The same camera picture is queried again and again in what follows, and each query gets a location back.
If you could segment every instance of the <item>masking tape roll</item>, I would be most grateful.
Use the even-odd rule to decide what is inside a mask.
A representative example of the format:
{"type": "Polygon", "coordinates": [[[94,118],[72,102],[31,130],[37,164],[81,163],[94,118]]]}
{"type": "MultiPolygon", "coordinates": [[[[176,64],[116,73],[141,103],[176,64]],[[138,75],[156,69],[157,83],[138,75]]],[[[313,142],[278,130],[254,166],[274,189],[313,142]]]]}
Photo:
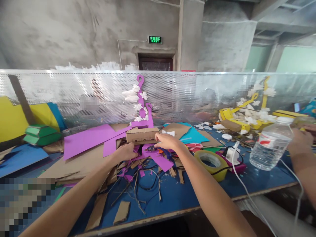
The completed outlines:
{"type": "MultiPolygon", "coordinates": [[[[199,150],[199,151],[195,152],[194,157],[207,169],[207,171],[210,174],[215,173],[215,172],[217,172],[225,167],[228,167],[228,164],[226,163],[226,161],[222,157],[220,157],[219,155],[217,155],[211,151],[199,150]],[[203,162],[203,160],[211,162],[216,167],[211,167],[211,166],[206,165],[203,162]]],[[[228,169],[225,169],[225,170],[219,172],[218,174],[213,175],[213,177],[216,179],[217,182],[223,181],[225,179],[227,170],[228,169]]]]}

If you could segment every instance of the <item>hand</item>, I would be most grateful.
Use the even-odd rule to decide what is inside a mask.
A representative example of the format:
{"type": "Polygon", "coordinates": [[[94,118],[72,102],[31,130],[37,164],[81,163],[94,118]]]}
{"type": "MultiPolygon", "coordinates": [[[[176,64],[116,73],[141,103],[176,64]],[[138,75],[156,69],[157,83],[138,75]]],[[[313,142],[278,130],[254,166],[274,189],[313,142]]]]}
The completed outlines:
{"type": "Polygon", "coordinates": [[[311,147],[313,144],[313,136],[309,132],[300,131],[297,128],[292,129],[294,133],[294,139],[289,146],[299,145],[311,147]]]}
{"type": "Polygon", "coordinates": [[[155,144],[155,147],[161,147],[166,150],[172,149],[175,151],[178,147],[185,146],[181,141],[174,138],[170,134],[156,133],[155,137],[156,141],[160,141],[159,143],[155,144]]]}
{"type": "Polygon", "coordinates": [[[120,146],[115,152],[111,154],[115,163],[119,164],[122,161],[131,160],[138,156],[138,153],[134,152],[134,143],[125,144],[120,146]]]}

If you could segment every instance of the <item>bottle label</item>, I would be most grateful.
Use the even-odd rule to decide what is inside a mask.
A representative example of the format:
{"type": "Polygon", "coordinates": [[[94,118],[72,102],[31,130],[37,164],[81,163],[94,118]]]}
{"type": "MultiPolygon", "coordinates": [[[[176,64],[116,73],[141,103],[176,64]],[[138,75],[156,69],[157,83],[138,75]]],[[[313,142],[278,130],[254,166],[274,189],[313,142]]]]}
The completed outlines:
{"type": "Polygon", "coordinates": [[[290,143],[290,140],[276,138],[267,134],[261,134],[257,142],[266,148],[284,151],[287,145],[290,143]]]}

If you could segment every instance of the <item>exit sign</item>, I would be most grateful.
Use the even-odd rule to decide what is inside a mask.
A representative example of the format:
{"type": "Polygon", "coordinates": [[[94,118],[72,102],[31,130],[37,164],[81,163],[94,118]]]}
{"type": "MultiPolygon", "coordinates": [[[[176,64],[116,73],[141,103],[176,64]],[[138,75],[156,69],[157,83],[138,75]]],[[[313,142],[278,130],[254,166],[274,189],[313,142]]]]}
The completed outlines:
{"type": "Polygon", "coordinates": [[[162,44],[162,37],[161,36],[148,36],[148,43],[162,44]]]}

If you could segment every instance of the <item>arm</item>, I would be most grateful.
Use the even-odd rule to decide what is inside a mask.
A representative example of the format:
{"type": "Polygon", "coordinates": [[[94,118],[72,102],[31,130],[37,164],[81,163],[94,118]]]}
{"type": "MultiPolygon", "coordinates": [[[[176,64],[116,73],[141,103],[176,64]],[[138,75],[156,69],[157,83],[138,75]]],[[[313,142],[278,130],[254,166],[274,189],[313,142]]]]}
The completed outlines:
{"type": "Polygon", "coordinates": [[[293,129],[294,139],[289,144],[293,169],[304,191],[316,209],[316,157],[311,149],[313,137],[308,132],[293,129]]]}
{"type": "Polygon", "coordinates": [[[68,236],[86,204],[103,184],[110,170],[121,161],[137,156],[133,149],[134,145],[130,143],[121,146],[106,157],[102,165],[63,195],[20,236],[68,236]]]}
{"type": "Polygon", "coordinates": [[[173,149],[191,181],[200,206],[219,236],[256,236],[244,216],[186,146],[168,134],[156,134],[156,147],[173,149]]]}

